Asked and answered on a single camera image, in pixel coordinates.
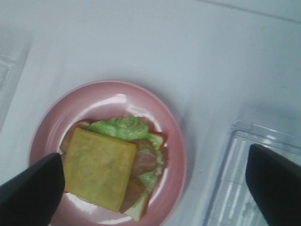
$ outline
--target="black object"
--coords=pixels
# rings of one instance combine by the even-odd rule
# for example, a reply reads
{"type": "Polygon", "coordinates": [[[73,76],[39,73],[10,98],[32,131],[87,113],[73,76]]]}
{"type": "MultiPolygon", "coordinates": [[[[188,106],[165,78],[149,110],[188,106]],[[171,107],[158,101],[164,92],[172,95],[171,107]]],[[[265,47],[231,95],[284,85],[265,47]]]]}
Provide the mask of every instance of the black object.
{"type": "Polygon", "coordinates": [[[61,156],[51,153],[0,186],[0,225],[47,226],[64,187],[61,156]]]}
{"type": "Polygon", "coordinates": [[[301,225],[299,165],[262,145],[251,145],[246,183],[270,226],[301,225]]]}

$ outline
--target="white table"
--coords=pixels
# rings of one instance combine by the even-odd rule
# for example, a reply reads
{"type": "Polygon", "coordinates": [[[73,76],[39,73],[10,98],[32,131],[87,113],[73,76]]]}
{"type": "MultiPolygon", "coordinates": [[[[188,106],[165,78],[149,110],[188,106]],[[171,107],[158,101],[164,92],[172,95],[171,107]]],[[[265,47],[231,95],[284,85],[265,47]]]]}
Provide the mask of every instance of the white table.
{"type": "Polygon", "coordinates": [[[0,183],[27,167],[45,111],[94,80],[150,89],[182,128],[187,182],[166,226],[202,225],[235,120],[301,132],[298,23],[194,0],[0,0],[0,23],[33,35],[0,135],[0,183]]]}

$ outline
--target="sandwich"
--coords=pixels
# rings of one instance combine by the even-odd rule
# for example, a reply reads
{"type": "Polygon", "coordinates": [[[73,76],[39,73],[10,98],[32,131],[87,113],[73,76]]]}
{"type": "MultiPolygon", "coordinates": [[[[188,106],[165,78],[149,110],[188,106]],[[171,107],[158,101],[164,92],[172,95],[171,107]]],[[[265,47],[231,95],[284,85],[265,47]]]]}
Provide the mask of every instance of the sandwich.
{"type": "Polygon", "coordinates": [[[60,146],[65,191],[139,221],[162,174],[163,143],[139,117],[81,120],[60,146]]]}

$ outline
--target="plastic container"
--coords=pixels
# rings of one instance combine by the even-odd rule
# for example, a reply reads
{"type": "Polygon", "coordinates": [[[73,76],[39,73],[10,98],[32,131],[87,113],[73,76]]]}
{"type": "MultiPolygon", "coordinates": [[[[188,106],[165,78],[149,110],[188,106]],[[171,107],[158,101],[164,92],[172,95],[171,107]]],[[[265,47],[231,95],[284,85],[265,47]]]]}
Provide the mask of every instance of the plastic container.
{"type": "Polygon", "coordinates": [[[30,37],[0,26],[0,132],[30,49],[30,37]]]}
{"type": "Polygon", "coordinates": [[[301,165],[301,138],[237,121],[226,150],[204,226],[267,226],[246,185],[251,144],[262,144],[301,165]]]}

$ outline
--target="pink plate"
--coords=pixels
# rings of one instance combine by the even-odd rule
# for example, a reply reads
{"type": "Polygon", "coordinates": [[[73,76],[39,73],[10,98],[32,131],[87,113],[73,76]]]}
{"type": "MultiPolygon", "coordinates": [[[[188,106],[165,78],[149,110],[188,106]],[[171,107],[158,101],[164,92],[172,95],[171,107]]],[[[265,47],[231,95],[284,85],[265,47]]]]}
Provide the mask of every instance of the pink plate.
{"type": "Polygon", "coordinates": [[[166,138],[163,174],[140,222],[130,217],[63,194],[51,226],[159,226],[181,196],[186,174],[186,152],[179,126],[168,108],[152,93],[135,84],[95,81],[77,87],[60,98],[46,113],[33,139],[30,164],[56,152],[68,128],[81,119],[144,117],[151,131],[166,138]]]}

